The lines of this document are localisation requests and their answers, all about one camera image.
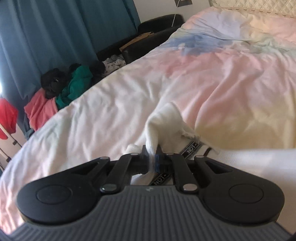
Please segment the cream white sweatshirt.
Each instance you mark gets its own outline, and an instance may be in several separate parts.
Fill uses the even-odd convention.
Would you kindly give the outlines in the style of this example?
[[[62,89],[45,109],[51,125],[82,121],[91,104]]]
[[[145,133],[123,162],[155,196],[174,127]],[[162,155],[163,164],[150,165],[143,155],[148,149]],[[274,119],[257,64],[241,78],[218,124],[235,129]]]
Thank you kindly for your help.
[[[286,184],[295,186],[295,150],[223,150],[207,144],[197,136],[184,121],[179,109],[172,102],[155,110],[147,119],[139,145],[130,144],[126,153],[140,152],[142,145],[150,157],[151,168],[155,167],[154,158],[157,146],[165,153],[179,154],[189,144],[196,142],[201,149],[193,154],[201,154],[211,147],[210,158],[229,164],[230,166],[250,171],[259,177],[274,181],[279,186]]]

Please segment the pink folded garment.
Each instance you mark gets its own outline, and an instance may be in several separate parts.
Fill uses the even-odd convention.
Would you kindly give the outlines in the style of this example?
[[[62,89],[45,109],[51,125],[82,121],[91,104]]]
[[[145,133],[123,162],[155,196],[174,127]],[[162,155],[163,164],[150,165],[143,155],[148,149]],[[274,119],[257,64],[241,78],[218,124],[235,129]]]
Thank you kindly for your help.
[[[34,131],[40,129],[57,112],[55,97],[46,98],[44,89],[39,89],[30,102],[24,107],[25,113],[29,119],[30,128]]]

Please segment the red cloth on rack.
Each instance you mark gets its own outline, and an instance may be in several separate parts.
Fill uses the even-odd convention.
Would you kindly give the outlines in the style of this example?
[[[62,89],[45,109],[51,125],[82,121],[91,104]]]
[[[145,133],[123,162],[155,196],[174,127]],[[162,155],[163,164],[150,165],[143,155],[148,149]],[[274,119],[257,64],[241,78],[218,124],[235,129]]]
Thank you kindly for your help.
[[[0,122],[9,134],[16,132],[18,110],[5,98],[0,99]]]

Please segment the black garment pile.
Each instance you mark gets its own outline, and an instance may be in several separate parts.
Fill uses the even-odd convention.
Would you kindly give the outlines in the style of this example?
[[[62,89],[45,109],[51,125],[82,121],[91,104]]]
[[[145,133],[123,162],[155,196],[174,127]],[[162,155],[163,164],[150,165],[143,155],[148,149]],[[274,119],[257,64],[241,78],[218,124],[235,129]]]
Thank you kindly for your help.
[[[43,74],[41,76],[41,87],[45,90],[46,99],[57,97],[58,94],[62,92],[63,88],[70,83],[72,74],[80,66],[81,64],[78,63],[70,65],[67,74],[58,68],[54,68]],[[104,78],[106,66],[101,61],[94,61],[93,64],[89,66],[89,70],[93,75],[90,86],[93,86]]]

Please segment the green garment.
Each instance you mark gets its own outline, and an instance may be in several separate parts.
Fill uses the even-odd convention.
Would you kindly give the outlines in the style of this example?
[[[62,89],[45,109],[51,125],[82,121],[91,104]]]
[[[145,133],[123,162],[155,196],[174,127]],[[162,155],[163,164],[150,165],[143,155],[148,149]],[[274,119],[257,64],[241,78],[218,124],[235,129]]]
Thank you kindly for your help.
[[[56,97],[55,102],[58,110],[67,107],[72,101],[80,97],[91,87],[93,74],[89,66],[79,66],[71,73],[70,81]]]

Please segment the pastel tie-dye bed sheet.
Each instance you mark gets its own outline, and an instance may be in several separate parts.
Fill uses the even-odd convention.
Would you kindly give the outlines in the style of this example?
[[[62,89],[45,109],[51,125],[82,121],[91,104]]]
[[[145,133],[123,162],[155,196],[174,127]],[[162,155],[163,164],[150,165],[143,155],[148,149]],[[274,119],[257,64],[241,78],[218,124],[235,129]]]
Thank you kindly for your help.
[[[174,103],[183,121],[223,150],[295,150],[295,18],[208,8],[144,57],[108,75],[51,117],[1,177],[1,229],[23,219],[29,182],[139,145],[148,117]],[[295,186],[280,186],[280,224],[295,232]]]

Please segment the teal window curtain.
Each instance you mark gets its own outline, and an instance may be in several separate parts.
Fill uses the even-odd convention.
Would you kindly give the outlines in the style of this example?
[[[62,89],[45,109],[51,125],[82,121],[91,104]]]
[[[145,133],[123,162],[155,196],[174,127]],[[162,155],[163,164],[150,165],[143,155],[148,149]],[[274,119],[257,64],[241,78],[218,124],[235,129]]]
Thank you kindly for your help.
[[[23,108],[42,74],[89,65],[139,24],[133,1],[1,1],[1,86],[25,137],[32,131]]]

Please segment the black sofa bench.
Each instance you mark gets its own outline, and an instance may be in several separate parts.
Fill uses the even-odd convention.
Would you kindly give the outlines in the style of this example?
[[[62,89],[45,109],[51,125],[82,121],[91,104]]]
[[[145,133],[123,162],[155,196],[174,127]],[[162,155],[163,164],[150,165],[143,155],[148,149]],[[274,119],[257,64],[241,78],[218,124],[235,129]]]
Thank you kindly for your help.
[[[184,17],[180,14],[170,14],[145,21],[137,27],[135,35],[100,50],[97,52],[97,57],[100,61],[104,61],[112,55],[122,55],[126,64],[132,63],[163,44],[184,22]]]

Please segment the cream quilted headboard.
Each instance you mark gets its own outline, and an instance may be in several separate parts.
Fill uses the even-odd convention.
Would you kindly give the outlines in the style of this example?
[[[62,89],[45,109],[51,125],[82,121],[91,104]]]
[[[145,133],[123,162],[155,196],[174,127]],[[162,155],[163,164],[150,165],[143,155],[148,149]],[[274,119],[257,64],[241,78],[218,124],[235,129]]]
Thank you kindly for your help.
[[[210,6],[295,18],[295,0],[212,0]]]

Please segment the metal wall socket plate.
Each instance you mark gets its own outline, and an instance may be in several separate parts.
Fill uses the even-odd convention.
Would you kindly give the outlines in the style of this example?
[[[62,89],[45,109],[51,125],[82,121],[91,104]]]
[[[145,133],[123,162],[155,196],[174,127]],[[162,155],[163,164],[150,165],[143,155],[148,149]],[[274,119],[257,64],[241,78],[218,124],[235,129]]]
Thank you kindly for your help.
[[[192,0],[175,0],[176,7],[192,5]]]

